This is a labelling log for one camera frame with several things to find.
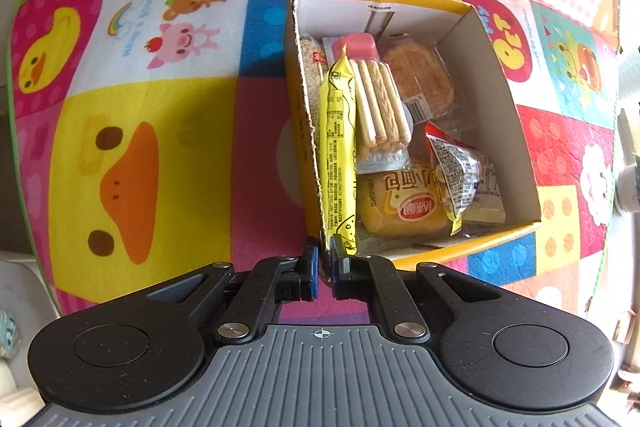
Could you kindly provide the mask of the red white round snack packet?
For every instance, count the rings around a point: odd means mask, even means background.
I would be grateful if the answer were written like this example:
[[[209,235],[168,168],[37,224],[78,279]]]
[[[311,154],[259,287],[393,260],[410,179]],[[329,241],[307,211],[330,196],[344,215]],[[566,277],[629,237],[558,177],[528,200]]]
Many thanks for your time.
[[[504,225],[506,210],[492,161],[434,124],[425,125],[424,135],[442,209],[451,223],[450,235]]]

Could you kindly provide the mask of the colourful cartoon play mat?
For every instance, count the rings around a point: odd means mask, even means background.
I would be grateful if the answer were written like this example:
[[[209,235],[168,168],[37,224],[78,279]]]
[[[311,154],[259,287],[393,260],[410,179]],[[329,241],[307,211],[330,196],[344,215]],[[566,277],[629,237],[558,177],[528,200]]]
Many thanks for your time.
[[[620,0],[474,6],[508,82],[541,220],[450,261],[579,315],[613,199]],[[18,0],[8,49],[15,164],[65,313],[306,236],[284,64],[288,0]],[[319,166],[323,38],[299,47]]]

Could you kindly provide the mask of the biscuit stick packet pink cap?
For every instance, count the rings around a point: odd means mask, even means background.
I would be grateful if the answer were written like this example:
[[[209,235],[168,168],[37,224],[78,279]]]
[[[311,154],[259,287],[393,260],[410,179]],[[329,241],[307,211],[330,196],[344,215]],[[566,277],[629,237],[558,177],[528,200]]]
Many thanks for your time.
[[[382,62],[366,32],[322,39],[332,60],[349,59],[355,78],[357,109],[356,173],[407,168],[413,120],[400,99],[390,66]]]

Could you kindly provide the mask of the small bread bun packet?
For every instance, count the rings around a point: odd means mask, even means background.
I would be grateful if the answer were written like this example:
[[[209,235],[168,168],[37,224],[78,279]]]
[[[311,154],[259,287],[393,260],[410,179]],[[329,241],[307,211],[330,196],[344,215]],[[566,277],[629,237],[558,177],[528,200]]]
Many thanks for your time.
[[[357,212],[364,231],[388,239],[438,239],[452,231],[442,184],[423,161],[413,161],[407,169],[360,174]]]

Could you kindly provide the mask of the yellow sesame bar packet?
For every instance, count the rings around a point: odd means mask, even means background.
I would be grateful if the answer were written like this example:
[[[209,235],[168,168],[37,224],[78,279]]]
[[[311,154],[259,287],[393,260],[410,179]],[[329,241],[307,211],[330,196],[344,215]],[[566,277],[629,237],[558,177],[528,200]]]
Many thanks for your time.
[[[341,239],[348,255],[357,252],[355,87],[354,70],[343,49],[320,86],[318,168],[324,237]]]

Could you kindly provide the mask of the yellow cardboard box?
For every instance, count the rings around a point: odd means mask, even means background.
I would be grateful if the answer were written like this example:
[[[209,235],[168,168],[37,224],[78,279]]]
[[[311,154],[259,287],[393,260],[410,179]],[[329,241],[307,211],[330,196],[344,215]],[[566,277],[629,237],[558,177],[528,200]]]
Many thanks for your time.
[[[473,5],[458,0],[288,0],[284,64],[308,235],[320,239],[324,217],[300,38],[356,32],[366,32],[378,41],[408,34],[436,44],[463,98],[455,113],[461,127],[446,124],[444,129],[492,162],[492,184],[499,189],[506,212],[506,221],[491,231],[459,233],[452,239],[415,239],[407,247],[383,249],[383,256],[408,270],[419,262],[454,261],[532,233],[541,210],[524,132],[494,47]]]

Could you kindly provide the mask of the brown cake packet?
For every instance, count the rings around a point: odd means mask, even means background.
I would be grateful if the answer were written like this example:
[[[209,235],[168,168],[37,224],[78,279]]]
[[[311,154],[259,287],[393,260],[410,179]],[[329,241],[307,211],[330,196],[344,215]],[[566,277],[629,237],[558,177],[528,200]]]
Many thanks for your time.
[[[397,36],[384,44],[381,57],[415,124],[442,117],[454,107],[454,83],[436,46]]]

